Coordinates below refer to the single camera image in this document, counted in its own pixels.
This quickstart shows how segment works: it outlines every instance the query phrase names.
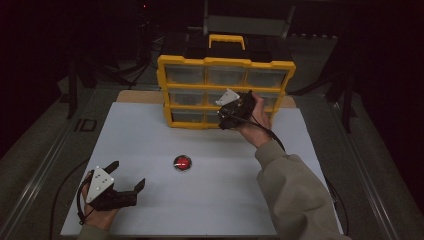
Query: dark background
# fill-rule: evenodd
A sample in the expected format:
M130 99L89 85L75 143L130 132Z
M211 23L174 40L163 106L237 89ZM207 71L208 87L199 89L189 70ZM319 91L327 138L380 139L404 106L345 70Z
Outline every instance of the dark background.
M122 56L136 58L134 22L139 16L134 1L102 1L103 8L99 2L0 3L0 156L60 97L56 83L68 74L72 50L83 50L103 64L113 65ZM135 2L147 4L143 14L159 32L202 26L202 1ZM283 1L210 2L212 14L278 18L285 12ZM290 33L340 37L323 74L342 65L355 69L355 91L423 211L424 7L413 1L341 3L298 2Z

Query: carrying handle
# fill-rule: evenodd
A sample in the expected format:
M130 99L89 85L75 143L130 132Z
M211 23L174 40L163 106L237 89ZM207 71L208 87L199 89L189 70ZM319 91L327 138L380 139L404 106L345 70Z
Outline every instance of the carrying handle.
M242 36L211 34L209 35L209 48L212 47L212 42L238 42L241 44L241 48L246 50Z

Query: wooden edge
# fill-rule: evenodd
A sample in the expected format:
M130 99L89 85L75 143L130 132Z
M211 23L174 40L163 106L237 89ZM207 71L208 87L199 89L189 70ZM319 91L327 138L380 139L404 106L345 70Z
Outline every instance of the wooden edge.
M123 90L116 102L163 104L164 100L160 91ZM296 103L291 96L284 96L280 108L296 108Z

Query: white table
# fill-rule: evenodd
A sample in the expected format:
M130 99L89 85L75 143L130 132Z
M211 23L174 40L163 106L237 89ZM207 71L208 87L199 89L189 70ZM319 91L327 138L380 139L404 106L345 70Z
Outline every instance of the white table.
M325 183L300 110L280 109L273 130L287 153L298 154ZM132 190L146 178L137 206L119 212L112 235L275 236L256 182L260 165L254 151L236 131L169 128L160 104L114 103L87 171L119 160L120 167L111 174L117 191ZM173 168L182 154L193 161L186 172ZM76 212L74 200L62 235L78 235Z

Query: transparent drawer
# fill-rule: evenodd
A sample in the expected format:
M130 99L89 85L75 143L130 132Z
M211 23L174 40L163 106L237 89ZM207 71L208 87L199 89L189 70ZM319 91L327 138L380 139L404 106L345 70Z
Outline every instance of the transparent drawer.
M265 107L274 107L275 103L277 103L279 93L267 93L267 92L257 92L261 98L265 101Z
M216 106L217 104L215 101L218 101L225 92L226 90L206 90L206 103L210 106Z
M205 79L203 66L167 64L165 72L168 83L203 84Z
M200 110L183 110L171 109L173 122L203 122L203 111Z
M247 85L258 87L280 87L287 71L282 69L255 69L247 72Z
M210 85L240 86L243 84L244 72L242 67L210 66L207 82Z
M197 89L168 89L169 101L173 105L203 105L204 90Z
M206 122L207 123L219 123L219 117L217 110L206 111Z

